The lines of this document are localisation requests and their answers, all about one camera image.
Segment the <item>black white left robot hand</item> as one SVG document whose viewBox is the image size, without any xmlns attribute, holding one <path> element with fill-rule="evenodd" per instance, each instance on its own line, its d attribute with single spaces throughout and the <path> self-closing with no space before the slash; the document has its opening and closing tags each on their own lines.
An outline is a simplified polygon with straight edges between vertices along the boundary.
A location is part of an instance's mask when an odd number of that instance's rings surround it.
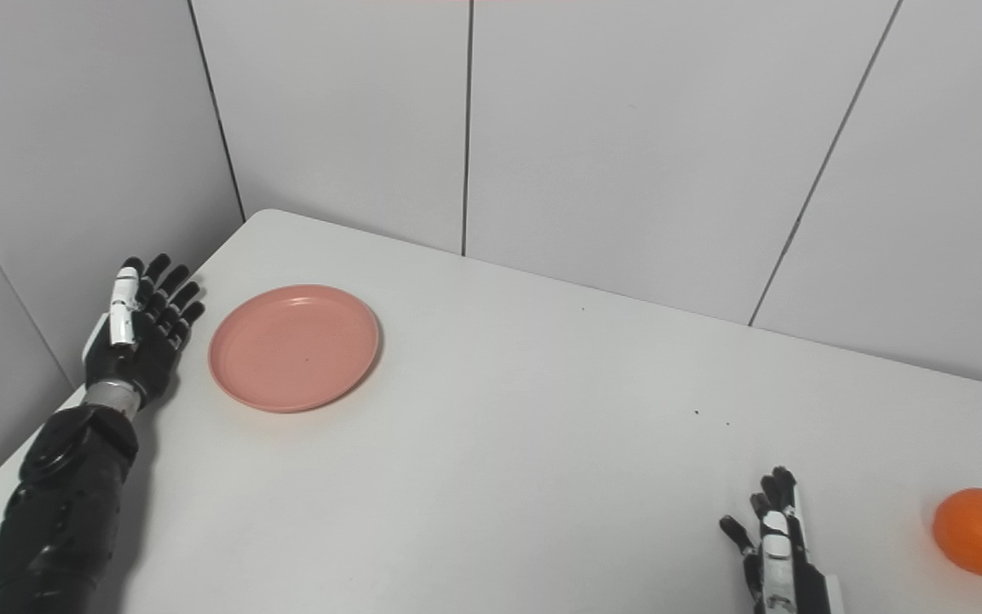
<svg viewBox="0 0 982 614">
<path fill-rule="evenodd" d="M 107 310 L 83 350 L 87 396 L 101 385 L 116 385 L 130 390 L 143 408 L 167 392 L 205 312 L 193 274 L 187 265 L 172 264 L 167 253 L 122 264 Z"/>
</svg>

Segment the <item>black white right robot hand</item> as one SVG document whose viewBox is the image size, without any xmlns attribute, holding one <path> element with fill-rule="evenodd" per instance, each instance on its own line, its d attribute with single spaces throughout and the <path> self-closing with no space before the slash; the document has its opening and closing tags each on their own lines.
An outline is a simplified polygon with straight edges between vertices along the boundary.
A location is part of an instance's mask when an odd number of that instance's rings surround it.
<svg viewBox="0 0 982 614">
<path fill-rule="evenodd" d="M 813 564 L 806 540 L 801 497 L 794 474 L 775 466 L 749 497 L 759 540 L 729 514 L 719 527 L 742 556 L 742 571 L 753 613 L 843 613 L 837 576 Z"/>
</svg>

